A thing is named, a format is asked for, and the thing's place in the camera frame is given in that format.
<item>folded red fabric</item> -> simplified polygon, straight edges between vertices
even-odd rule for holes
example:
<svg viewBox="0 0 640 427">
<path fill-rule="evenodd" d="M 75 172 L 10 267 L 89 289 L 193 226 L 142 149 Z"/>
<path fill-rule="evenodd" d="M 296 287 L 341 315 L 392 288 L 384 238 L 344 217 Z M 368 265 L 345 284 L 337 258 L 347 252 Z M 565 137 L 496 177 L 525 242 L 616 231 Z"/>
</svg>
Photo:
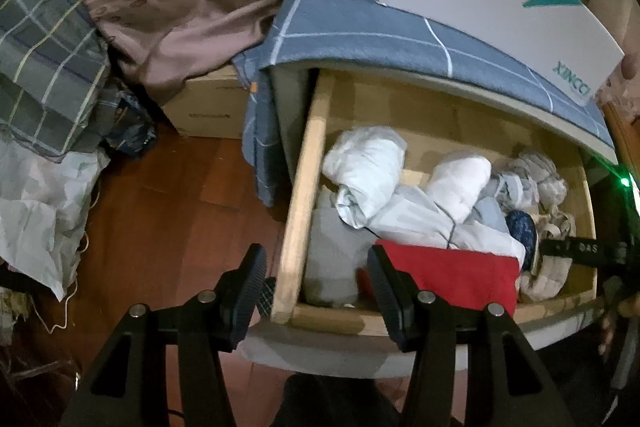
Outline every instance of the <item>folded red fabric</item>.
<svg viewBox="0 0 640 427">
<path fill-rule="evenodd" d="M 429 290 L 453 306 L 482 310 L 497 302 L 510 315 L 516 309 L 515 282 L 520 274 L 514 257 L 490 253 L 411 247 L 380 239 L 397 270 L 408 272 L 421 290 Z"/>
</svg>

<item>wooden floor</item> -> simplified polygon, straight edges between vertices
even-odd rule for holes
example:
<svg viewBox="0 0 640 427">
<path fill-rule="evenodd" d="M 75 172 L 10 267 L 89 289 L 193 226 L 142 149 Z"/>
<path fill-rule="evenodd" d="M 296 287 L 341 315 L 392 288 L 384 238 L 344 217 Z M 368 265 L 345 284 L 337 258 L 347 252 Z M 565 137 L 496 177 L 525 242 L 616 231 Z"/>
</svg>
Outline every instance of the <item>wooden floor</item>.
<svg viewBox="0 0 640 427">
<path fill-rule="evenodd" d="M 275 274 L 287 212 L 281 199 L 267 209 L 256 198 L 238 140 L 180 137 L 162 127 L 142 160 L 114 161 L 101 176 L 68 328 L 49 336 L 35 317 L 26 325 L 41 360 L 71 359 L 82 373 L 133 303 L 152 309 L 184 303 L 235 268 L 251 243 L 265 247 Z M 49 326 L 63 321 L 63 305 L 52 298 L 42 298 L 41 308 Z M 268 426 L 290 373 L 237 353 L 221 358 L 239 427 Z M 167 375 L 169 407 L 181 410 L 175 349 L 167 354 Z M 378 386 L 400 407 L 408 379 Z"/>
</svg>

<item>silver screw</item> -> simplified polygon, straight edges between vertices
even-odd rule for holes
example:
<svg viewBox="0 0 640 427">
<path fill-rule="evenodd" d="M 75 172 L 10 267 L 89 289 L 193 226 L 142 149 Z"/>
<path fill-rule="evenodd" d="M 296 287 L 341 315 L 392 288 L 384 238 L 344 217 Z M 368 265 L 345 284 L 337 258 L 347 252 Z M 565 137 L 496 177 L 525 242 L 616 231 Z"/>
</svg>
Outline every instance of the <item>silver screw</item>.
<svg viewBox="0 0 640 427">
<path fill-rule="evenodd" d="M 216 300 L 216 293 L 213 290 L 203 290 L 198 293 L 198 301 L 207 304 Z"/>
<path fill-rule="evenodd" d="M 418 292 L 418 301 L 423 304 L 433 304 L 436 301 L 436 296 L 432 292 L 421 291 Z"/>
<path fill-rule="evenodd" d="M 502 317 L 502 315 L 504 314 L 504 308 L 497 302 L 492 302 L 486 308 L 494 317 Z"/>
<path fill-rule="evenodd" d="M 146 313 L 146 306 L 144 304 L 134 304 L 129 308 L 129 315 L 135 318 L 142 317 Z"/>
</svg>

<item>open wooden drawer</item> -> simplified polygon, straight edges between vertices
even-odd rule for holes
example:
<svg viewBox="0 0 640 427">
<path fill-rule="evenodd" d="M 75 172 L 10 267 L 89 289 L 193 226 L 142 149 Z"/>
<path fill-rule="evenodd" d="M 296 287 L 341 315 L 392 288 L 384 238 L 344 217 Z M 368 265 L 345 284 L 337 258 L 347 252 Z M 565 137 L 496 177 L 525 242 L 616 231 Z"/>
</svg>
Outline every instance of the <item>open wooden drawer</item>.
<svg viewBox="0 0 640 427">
<path fill-rule="evenodd" d="M 544 152 L 569 185 L 561 205 L 575 216 L 577 234 L 595 238 L 593 212 L 578 148 L 521 116 L 466 98 L 395 80 L 345 71 L 322 70 L 306 123 L 302 151 L 280 255 L 271 320 L 308 330 L 350 335 L 384 335 L 375 311 L 326 309 L 300 301 L 310 218 L 320 184 L 322 158 L 337 136 L 360 125 L 388 125 L 407 142 L 401 182 L 420 184 L 448 152 L 473 149 L 492 163 L 514 157 L 523 146 Z M 596 271 L 573 265 L 560 295 L 518 306 L 524 323 L 575 308 L 594 299 Z"/>
</svg>

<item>blue plaid cloth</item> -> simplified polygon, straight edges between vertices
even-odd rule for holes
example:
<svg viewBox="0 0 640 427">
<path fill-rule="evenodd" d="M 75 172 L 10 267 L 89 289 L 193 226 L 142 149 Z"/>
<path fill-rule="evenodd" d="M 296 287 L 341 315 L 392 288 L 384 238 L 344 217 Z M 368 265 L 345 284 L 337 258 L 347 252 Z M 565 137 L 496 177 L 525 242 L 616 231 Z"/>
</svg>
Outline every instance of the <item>blue plaid cloth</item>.
<svg viewBox="0 0 640 427">
<path fill-rule="evenodd" d="M 107 45 L 82 0 L 0 0 L 0 124 L 43 156 L 93 150 L 113 126 Z"/>
<path fill-rule="evenodd" d="M 578 106 L 514 58 L 463 32 L 376 0 L 285 0 L 263 44 L 233 59 L 242 81 L 258 84 L 248 102 L 242 150 L 255 167 L 257 193 L 267 205 L 286 172 L 268 68 L 322 60 L 473 84 L 556 115 L 613 147 L 593 101 Z"/>
</svg>

